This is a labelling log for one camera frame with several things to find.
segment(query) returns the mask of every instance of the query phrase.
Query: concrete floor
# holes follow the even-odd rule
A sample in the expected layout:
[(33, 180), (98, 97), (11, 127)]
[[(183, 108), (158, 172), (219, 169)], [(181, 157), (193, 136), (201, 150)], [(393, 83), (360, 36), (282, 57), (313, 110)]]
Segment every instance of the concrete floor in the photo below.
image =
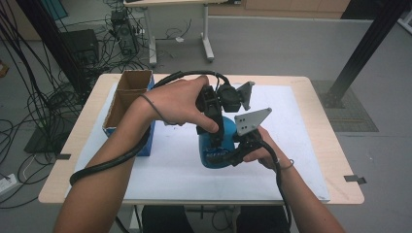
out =
[[(154, 71), (208, 69), (227, 75), (305, 76), (333, 81), (369, 25), (370, 21), (353, 20), (211, 17), (210, 40), (216, 57), (213, 63), (205, 59), (200, 40), (159, 41), (158, 65)], [(200, 30), (201, 23), (194, 21), (189, 33), (197, 35)], [(39, 43), (31, 45), (43, 54)], [(0, 79), (0, 118), (18, 123), (27, 115), (27, 91), (3, 45), (0, 54), (11, 65), (7, 77)], [(329, 206), (348, 232), (412, 230), (412, 182), (407, 175), (412, 165), (411, 60), (412, 36), (395, 25), (351, 86), (379, 132), (337, 133), (354, 173), (367, 180), (360, 186), (365, 197), (363, 204)], [(32, 64), (37, 74), (42, 74), (41, 67)], [(57, 73), (54, 61), (51, 66)], [(37, 79), (42, 89), (50, 88), (44, 76)], [(28, 156), (22, 149), (34, 128), (30, 123), (20, 128), (7, 159), (0, 165), (1, 173), (17, 172)], [(36, 168), (30, 166), (26, 173)], [(39, 178), (50, 169), (51, 166), (47, 167)], [(0, 204), (0, 208), (35, 197), (42, 183), (24, 186), (16, 197)], [(0, 229), (51, 232), (58, 211), (59, 206), (38, 201), (1, 210)], [(120, 211), (124, 222), (129, 215), (129, 208)], [(200, 220), (198, 214), (190, 214), (189, 219), (196, 232), (214, 232), (210, 216)]]

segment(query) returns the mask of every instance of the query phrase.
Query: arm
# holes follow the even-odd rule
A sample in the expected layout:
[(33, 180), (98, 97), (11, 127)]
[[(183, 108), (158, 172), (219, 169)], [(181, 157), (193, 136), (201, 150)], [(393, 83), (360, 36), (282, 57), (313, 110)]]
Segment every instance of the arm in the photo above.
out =
[[(262, 139), (275, 150), (281, 167), (289, 167), (291, 162), (272, 140), (268, 132), (260, 128), (259, 133)], [(273, 161), (265, 149), (255, 150), (244, 157), (245, 162), (256, 159), (265, 167), (274, 168)], [(300, 232), (344, 232), (337, 219), (318, 200), (293, 166), (282, 170), (282, 188)]]
[[(206, 84), (208, 79), (202, 76), (156, 88), (147, 92), (146, 96), (169, 122), (190, 122), (216, 132), (219, 126), (195, 107), (197, 95)], [(149, 103), (143, 98), (136, 99), (115, 133), (86, 167), (118, 157), (133, 148), (154, 119), (159, 119), (159, 116)], [(133, 161), (134, 158), (77, 181), (63, 203), (54, 231), (108, 232), (127, 189)]]

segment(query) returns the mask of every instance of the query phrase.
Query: table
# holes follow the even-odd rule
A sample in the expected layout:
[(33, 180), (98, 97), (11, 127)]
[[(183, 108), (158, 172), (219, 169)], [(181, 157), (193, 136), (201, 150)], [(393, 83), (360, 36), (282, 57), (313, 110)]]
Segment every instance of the table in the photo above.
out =
[[(154, 75), (154, 79), (159, 81), (165, 76)], [(328, 204), (361, 204), (363, 202), (364, 198), (359, 185), (357, 183), (347, 183), (344, 179), (344, 176), (353, 175), (353, 172), (327, 120), (315, 90), (307, 78), (230, 75), (227, 75), (227, 77), (232, 83), (254, 81), (257, 84), (290, 86), (326, 180), (330, 195)], [(69, 153), (71, 157), (68, 160), (57, 160), (55, 162), (51, 174), (39, 195), (40, 202), (57, 204), (64, 202), (69, 187), (69, 178), (74, 172), (82, 148), (111, 87), (119, 81), (119, 78), (120, 74), (105, 74), (99, 78), (61, 152)], [(123, 203), (142, 204), (133, 201), (124, 201)]]
[(157, 57), (156, 57), (156, 49), (155, 49), (155, 36), (152, 33), (152, 26), (151, 26), (151, 16), (149, 7), (153, 6), (170, 6), (170, 5), (182, 5), (182, 4), (203, 4), (203, 32), (200, 34), (203, 42), (203, 47), (206, 51), (206, 57), (209, 61), (213, 61), (215, 56), (213, 55), (212, 47), (210, 46), (209, 42), (209, 35), (208, 35), (208, 15), (209, 15), (209, 7), (208, 4), (210, 3), (222, 3), (227, 0), (142, 0), (136, 2), (126, 3), (124, 1), (124, 6), (127, 8), (140, 8), (143, 11), (145, 16), (146, 22), (146, 29), (148, 33), (149, 39), (149, 63), (151, 66), (155, 66), (157, 64)]

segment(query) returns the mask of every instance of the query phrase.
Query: blue box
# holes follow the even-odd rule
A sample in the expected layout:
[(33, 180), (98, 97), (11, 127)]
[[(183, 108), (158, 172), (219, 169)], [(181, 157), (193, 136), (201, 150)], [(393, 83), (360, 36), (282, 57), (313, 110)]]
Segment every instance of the blue box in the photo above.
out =
[[(103, 131), (110, 137), (115, 132), (118, 124), (133, 101), (146, 91), (153, 88), (155, 80), (150, 70), (124, 71), (121, 74), (118, 87), (116, 88), (109, 113), (103, 123)], [(151, 123), (151, 135), (148, 142), (136, 155), (149, 156), (152, 150), (152, 141), (155, 132), (155, 121)]]

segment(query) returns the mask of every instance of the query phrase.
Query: dark pants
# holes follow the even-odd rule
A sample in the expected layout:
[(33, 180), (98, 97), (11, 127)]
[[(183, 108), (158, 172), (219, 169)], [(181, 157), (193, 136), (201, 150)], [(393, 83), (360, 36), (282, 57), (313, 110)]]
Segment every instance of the dark pants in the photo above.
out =
[[(145, 206), (144, 233), (193, 233), (183, 206)], [(289, 232), (281, 206), (243, 206), (236, 220), (237, 233)]]

